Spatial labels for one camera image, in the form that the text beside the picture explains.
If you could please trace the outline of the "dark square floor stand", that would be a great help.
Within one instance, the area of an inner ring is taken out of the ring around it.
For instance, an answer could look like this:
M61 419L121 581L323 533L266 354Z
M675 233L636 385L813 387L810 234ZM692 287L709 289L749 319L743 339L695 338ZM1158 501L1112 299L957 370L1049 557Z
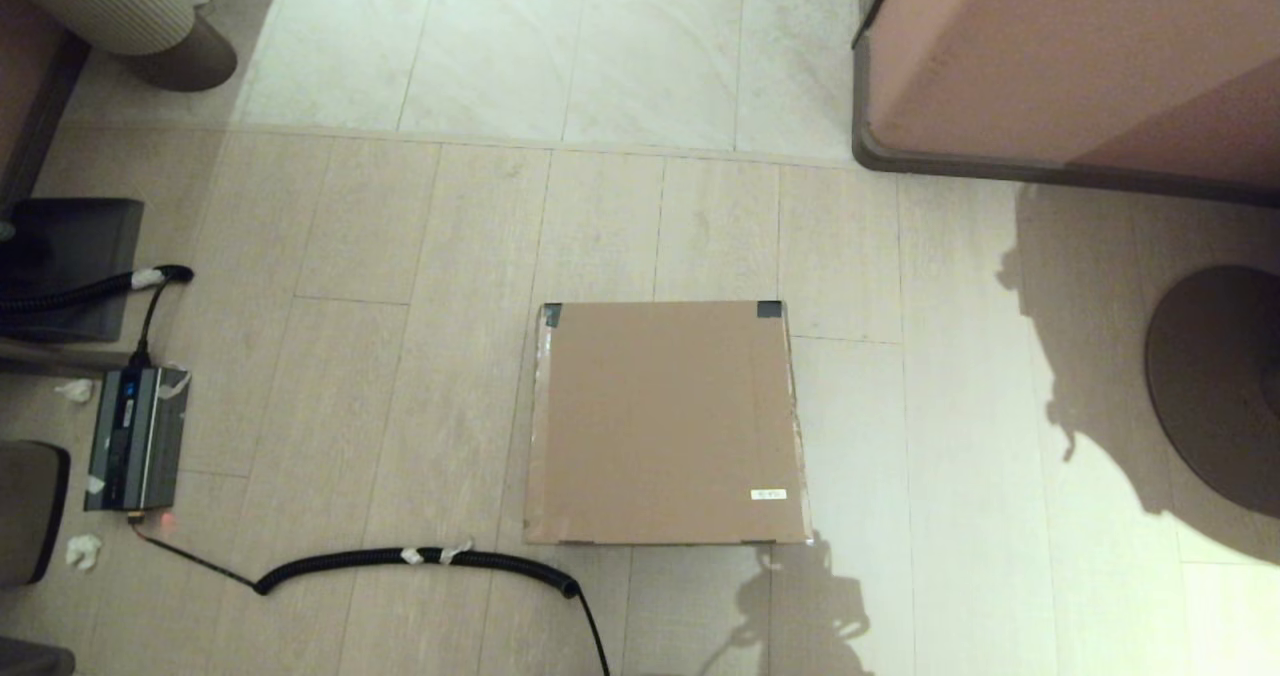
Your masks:
M133 271L145 205L137 198L23 198L0 239L0 300L61 293ZM0 312L0 337L49 344L110 343L125 296L51 312Z

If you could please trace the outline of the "grey black power supply box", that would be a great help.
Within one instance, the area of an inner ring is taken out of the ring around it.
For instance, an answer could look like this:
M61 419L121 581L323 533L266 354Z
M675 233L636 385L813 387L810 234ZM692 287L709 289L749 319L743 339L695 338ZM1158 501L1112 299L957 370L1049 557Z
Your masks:
M177 498L191 373L119 369L102 376L83 507L169 510Z

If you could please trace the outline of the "dark grey floor object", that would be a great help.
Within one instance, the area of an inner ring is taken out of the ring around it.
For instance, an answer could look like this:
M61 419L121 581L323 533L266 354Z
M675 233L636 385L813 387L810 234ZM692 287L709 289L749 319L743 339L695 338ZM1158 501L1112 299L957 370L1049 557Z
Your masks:
M74 676L76 656L61 647L0 636L0 676Z

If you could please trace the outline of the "brown round floor base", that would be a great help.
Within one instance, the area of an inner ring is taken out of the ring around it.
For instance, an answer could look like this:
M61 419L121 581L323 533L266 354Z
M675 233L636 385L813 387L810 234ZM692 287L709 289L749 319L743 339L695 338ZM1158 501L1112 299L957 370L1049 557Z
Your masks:
M1189 470L1280 519L1280 275L1220 265L1178 280L1146 332L1157 420Z

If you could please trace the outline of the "dark rounded seat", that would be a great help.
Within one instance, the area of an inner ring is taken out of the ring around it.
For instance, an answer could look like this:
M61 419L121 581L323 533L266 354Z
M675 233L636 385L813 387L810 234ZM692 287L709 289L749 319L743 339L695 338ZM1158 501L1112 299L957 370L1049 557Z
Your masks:
M0 589L44 579L56 548L69 476L65 449L0 440Z

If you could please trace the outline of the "brown cardboard shoe box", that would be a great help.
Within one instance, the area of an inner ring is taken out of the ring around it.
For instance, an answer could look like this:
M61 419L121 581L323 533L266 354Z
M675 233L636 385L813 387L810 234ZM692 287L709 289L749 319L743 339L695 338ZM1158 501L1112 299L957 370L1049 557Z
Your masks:
M524 540L812 542L787 316L782 301L544 303Z

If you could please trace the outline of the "brown wooden furniture side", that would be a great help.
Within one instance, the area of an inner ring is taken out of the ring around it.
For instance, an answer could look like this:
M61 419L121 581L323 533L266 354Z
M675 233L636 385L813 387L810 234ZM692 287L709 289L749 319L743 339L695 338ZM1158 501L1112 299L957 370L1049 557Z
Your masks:
M0 0L0 221L28 198L90 46L29 0Z

